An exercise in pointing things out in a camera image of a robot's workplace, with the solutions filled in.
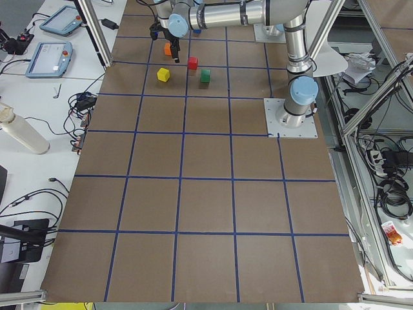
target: white cylinder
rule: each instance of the white cylinder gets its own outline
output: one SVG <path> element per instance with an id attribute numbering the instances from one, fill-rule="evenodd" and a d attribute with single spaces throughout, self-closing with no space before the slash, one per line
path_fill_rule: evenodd
<path id="1" fill-rule="evenodd" d="M 44 154 L 50 148 L 49 142 L 35 128 L 13 113 L 13 108 L 7 107 L 0 112 L 0 125 L 11 137 L 36 154 Z"/>

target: robotic arm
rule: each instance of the robotic arm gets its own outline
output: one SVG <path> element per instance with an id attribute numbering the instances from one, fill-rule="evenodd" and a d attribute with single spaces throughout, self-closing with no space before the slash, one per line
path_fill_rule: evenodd
<path id="1" fill-rule="evenodd" d="M 179 62 L 179 38 L 190 29 L 283 24 L 290 95 L 276 115 L 282 125 L 299 127 L 318 93 L 318 85 L 312 78 L 312 60 L 305 43 L 303 12 L 308 0 L 245 0 L 213 4 L 198 1 L 201 0 L 154 0 L 158 22 L 151 26 L 151 34 L 153 29 L 162 30 L 171 42 L 172 57 Z"/>

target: black plug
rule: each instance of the black plug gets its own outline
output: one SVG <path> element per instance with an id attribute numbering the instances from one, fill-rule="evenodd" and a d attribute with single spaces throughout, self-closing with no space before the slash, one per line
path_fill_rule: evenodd
<path id="1" fill-rule="evenodd" d="M 109 29 L 115 30 L 118 29 L 119 26 L 114 21 L 110 21 L 109 19 L 105 18 L 102 19 L 102 25 L 108 27 Z"/>

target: white table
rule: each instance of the white table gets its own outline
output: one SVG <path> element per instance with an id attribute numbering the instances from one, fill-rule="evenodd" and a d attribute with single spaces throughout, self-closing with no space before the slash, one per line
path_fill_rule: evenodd
<path id="1" fill-rule="evenodd" d="M 107 5 L 98 0 L 92 2 L 98 18 L 107 18 L 120 23 L 126 0 L 115 0 L 113 5 Z M 50 15 L 67 4 L 71 5 L 70 2 L 64 0 L 46 0 L 39 12 Z M 28 47 L 27 53 L 23 56 L 15 56 L 14 60 L 30 59 L 38 42 L 70 41 L 73 44 L 74 55 L 66 74 L 60 79 L 28 79 L 24 76 L 27 63 L 10 65 L 5 74 L 0 76 L 0 100 L 14 107 L 16 114 L 24 118 L 32 116 L 47 120 L 55 132 L 63 132 L 63 122 L 69 109 L 67 99 L 72 94 L 83 92 L 104 70 L 86 29 L 79 28 L 69 37 L 59 37 L 40 30 L 38 28 L 40 23 L 36 23 L 35 37 Z M 103 33 L 112 49 L 117 30 L 113 31 L 103 27 Z M 102 79 L 94 83 L 89 91 L 97 93 Z M 54 88 L 59 89 L 60 84 L 62 86 L 59 98 L 54 99 Z M 6 189 L 0 209 L 16 198 L 37 189 L 54 188 L 64 192 L 64 189 L 57 182 L 48 181 L 51 177 L 58 178 L 69 188 L 72 183 L 79 156 L 71 151 L 72 146 L 69 143 L 71 138 L 67 135 L 53 135 L 46 123 L 31 119 L 28 122 L 50 142 L 50 150 L 44 155 L 33 154 L 7 133 L 0 131 L 0 165 L 8 170 Z M 58 214 L 59 203 L 52 196 L 41 194 L 21 205 L 9 208 L 4 214 L 32 210 Z M 10 226 L 16 220 L 45 217 L 45 214 L 25 214 L 0 218 L 0 224 Z M 35 291 L 40 288 L 51 252 L 52 247 L 46 247 L 40 262 L 30 264 L 22 291 Z"/>

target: yellow object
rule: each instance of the yellow object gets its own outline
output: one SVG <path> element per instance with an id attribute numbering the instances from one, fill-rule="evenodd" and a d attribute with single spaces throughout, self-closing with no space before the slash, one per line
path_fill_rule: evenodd
<path id="1" fill-rule="evenodd" d="M 93 310 L 93 302 L 58 303 L 42 305 L 41 310 Z"/>
<path id="2" fill-rule="evenodd" d="M 170 78 L 170 72 L 168 69 L 160 68 L 157 72 L 157 79 L 162 82 L 167 82 Z"/>

